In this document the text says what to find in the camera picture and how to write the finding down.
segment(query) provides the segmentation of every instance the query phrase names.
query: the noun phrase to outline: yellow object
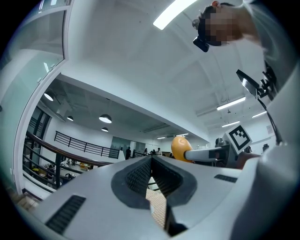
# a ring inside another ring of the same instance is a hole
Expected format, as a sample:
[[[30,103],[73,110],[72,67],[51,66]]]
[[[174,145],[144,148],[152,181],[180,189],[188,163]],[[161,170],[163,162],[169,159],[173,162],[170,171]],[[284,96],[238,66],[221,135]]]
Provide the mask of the yellow object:
[[[191,144],[187,139],[185,139],[185,137],[175,137],[172,141],[171,149],[176,160],[192,163],[192,161],[186,160],[184,158],[184,152],[193,149]]]

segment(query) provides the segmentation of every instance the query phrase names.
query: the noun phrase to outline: yellow egg-shaped object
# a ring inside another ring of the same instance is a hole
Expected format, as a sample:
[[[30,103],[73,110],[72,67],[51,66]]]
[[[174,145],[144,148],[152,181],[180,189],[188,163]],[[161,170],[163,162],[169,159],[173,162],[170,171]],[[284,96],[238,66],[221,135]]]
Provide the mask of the yellow egg-shaped object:
[[[184,152],[193,149],[191,144],[188,142],[188,140],[185,137],[182,136],[175,137],[172,141],[171,149],[176,160],[180,160],[188,163],[192,162],[184,158]]]

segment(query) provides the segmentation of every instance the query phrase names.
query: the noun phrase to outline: cable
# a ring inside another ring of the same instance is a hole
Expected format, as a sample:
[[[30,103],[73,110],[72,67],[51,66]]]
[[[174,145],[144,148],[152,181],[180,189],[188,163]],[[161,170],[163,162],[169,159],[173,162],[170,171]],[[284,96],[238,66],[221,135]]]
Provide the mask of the cable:
[[[276,143],[279,144],[280,142],[282,142],[282,140],[281,140],[281,137],[279,135],[279,132],[277,131],[276,125],[275,125],[275,123],[274,123],[271,115],[268,113],[266,105],[260,99],[257,99],[257,101],[259,101],[259,103],[262,105],[262,107],[264,108],[264,110],[267,112],[267,115],[269,117],[269,120],[271,122],[273,131],[274,131],[274,134],[275,134],[275,137],[276,137]]]

